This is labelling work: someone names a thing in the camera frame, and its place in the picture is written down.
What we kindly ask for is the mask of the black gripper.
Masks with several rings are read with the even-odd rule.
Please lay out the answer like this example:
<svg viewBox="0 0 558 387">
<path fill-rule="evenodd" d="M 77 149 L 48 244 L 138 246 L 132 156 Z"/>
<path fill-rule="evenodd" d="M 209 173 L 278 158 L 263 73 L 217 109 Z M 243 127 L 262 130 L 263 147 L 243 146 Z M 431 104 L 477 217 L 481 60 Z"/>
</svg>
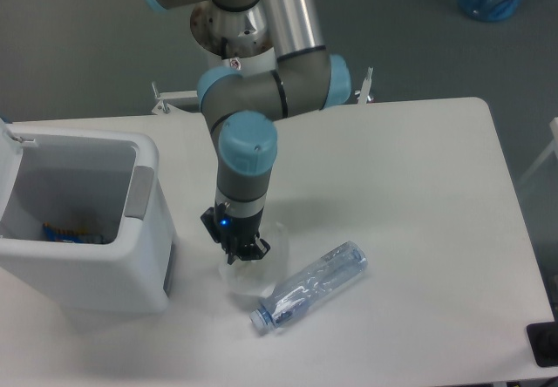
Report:
<svg viewBox="0 0 558 387">
<path fill-rule="evenodd" d="M 236 260 L 258 261 L 270 251 L 270 245 L 258 238 L 262 213 L 241 218 L 228 214 L 224 206 L 216 206 L 201 215 L 209 235 L 225 252 L 228 265 Z"/>
</svg>

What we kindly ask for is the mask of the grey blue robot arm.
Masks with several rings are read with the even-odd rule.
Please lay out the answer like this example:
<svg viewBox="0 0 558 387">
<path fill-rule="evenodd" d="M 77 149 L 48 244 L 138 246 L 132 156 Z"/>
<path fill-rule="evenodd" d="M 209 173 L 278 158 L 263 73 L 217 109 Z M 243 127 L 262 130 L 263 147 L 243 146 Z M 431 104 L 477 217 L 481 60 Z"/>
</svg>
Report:
<svg viewBox="0 0 558 387">
<path fill-rule="evenodd" d="M 192 5 L 194 39 L 221 60 L 197 85 L 218 159 L 214 205 L 201 219 L 229 262 L 260 260 L 275 123 L 346 102 L 347 65 L 328 52 L 314 0 L 147 1 L 157 10 Z"/>
</svg>

